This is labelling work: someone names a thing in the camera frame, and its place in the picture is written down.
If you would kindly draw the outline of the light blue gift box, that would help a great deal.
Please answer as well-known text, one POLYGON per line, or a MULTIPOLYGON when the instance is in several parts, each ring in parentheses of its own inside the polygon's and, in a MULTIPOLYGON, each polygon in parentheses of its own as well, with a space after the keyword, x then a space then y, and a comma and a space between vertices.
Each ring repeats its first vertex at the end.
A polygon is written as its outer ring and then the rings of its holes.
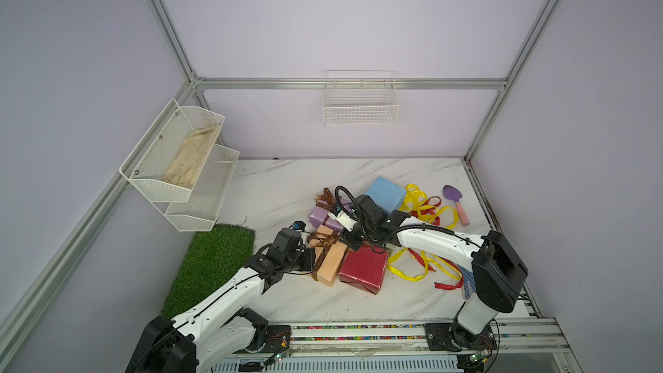
POLYGON ((406 189, 381 176, 364 193, 385 212, 399 210, 406 196, 406 189))

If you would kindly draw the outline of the orange gift box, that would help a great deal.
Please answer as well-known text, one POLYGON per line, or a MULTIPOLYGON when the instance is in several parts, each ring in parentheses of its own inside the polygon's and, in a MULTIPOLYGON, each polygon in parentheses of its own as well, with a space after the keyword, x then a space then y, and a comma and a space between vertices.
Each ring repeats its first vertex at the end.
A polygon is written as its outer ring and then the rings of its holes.
MULTIPOLYGON (((331 233, 333 230, 320 226, 316 231, 322 233, 331 233)), ((328 252, 326 260, 324 260, 322 268, 319 270, 318 283, 323 283, 324 285, 331 287, 337 280, 338 272, 342 265, 345 255, 347 253, 348 246, 339 240, 331 247, 331 250, 328 252)))

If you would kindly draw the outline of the red gift box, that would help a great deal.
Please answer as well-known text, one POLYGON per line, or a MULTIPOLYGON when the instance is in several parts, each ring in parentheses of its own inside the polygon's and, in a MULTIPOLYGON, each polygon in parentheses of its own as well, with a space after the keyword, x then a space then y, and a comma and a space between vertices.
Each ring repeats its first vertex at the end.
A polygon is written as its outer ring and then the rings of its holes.
POLYGON ((382 289, 387 265, 387 250, 362 245, 358 251, 346 255, 338 272, 338 280, 377 295, 382 289))

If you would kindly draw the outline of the yellow ribbon of blue box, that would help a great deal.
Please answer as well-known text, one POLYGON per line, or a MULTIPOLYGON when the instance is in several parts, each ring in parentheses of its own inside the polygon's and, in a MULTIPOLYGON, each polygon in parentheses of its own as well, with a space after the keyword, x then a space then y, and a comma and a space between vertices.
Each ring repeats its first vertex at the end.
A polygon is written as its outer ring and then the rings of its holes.
POLYGON ((399 208, 419 221, 432 226, 452 230, 460 223, 459 213, 455 207, 444 205, 440 196, 429 197, 414 184, 407 184, 405 197, 399 208))

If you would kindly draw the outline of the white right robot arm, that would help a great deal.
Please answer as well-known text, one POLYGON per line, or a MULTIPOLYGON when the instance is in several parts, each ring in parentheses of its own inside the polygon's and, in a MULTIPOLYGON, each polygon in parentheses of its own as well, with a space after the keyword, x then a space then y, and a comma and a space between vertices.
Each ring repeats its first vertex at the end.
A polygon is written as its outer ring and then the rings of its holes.
POLYGON ((491 354, 498 349, 498 336, 490 326, 498 314, 514 311, 528 277, 526 264, 505 235, 455 232, 409 212, 385 212, 367 195, 352 198, 346 205, 336 201, 329 215, 343 227, 339 240, 352 251, 371 247, 385 252, 394 245, 397 250, 388 259, 394 264, 412 250, 424 271, 445 272, 449 281, 436 283, 436 288, 463 290, 464 302, 452 321, 426 324, 431 350, 491 354))

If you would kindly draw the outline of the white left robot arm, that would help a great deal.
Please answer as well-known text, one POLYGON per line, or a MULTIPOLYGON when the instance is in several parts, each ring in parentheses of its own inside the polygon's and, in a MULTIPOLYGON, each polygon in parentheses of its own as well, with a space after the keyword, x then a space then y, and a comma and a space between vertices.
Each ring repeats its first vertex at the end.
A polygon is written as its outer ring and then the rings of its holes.
POLYGON ((272 243, 207 298, 144 328, 128 372, 206 372, 236 352, 260 352, 267 345, 269 321, 248 308, 285 275, 314 271, 316 251, 305 245, 303 231, 288 227, 272 243))

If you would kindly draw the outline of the purple gift box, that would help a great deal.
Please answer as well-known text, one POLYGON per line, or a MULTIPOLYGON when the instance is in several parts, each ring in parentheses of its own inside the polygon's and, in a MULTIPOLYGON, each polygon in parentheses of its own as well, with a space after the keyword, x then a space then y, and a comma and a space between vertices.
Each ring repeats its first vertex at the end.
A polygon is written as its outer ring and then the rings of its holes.
MULTIPOLYGON (((337 205, 336 205, 336 209, 332 210, 332 211, 334 211, 334 212, 342 211, 341 207, 338 205, 338 202, 337 202, 337 205)), ((326 223, 329 220, 328 212, 331 212, 331 211, 327 211, 327 210, 325 210, 321 207, 316 207, 316 205, 315 205, 312 212, 310 212, 309 215, 308 215, 309 221, 311 222, 312 226, 314 228, 319 228, 320 226, 325 226, 325 227, 331 229, 330 227, 328 227, 326 225, 326 223)))

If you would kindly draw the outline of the green artificial grass mat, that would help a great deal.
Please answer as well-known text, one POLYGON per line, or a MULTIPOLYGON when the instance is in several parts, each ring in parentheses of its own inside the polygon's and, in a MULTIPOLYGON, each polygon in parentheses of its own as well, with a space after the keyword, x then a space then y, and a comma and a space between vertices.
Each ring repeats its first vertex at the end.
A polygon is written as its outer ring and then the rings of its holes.
POLYGON ((173 319, 227 283, 254 253, 255 240, 255 231, 232 224, 217 224, 209 232, 196 233, 161 316, 173 319))

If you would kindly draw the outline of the blue dotted work glove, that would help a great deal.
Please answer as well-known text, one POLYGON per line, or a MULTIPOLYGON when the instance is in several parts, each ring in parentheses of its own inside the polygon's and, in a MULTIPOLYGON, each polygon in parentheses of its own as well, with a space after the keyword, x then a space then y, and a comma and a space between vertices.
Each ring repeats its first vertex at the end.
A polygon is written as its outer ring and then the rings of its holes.
POLYGON ((476 292, 475 278, 471 271, 460 267, 461 275, 463 276, 463 295, 465 300, 471 299, 476 292))

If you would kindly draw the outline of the white two-tier mesh shelf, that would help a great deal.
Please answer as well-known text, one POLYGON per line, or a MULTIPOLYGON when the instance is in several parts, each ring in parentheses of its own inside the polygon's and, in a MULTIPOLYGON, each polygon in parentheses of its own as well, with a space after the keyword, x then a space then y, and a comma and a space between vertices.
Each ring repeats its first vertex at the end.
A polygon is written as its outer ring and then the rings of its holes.
POLYGON ((220 143, 225 117, 171 100, 119 174, 179 232, 211 231, 239 152, 220 143))

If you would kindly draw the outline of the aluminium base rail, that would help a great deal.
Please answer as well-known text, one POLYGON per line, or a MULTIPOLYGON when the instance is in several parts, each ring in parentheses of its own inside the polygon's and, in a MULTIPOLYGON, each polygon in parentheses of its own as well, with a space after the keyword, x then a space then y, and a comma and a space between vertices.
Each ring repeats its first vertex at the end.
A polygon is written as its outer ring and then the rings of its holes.
POLYGON ((469 350, 442 345, 444 324, 424 321, 270 325, 236 317, 207 343, 158 318, 129 372, 580 372, 554 319, 499 319, 469 350))

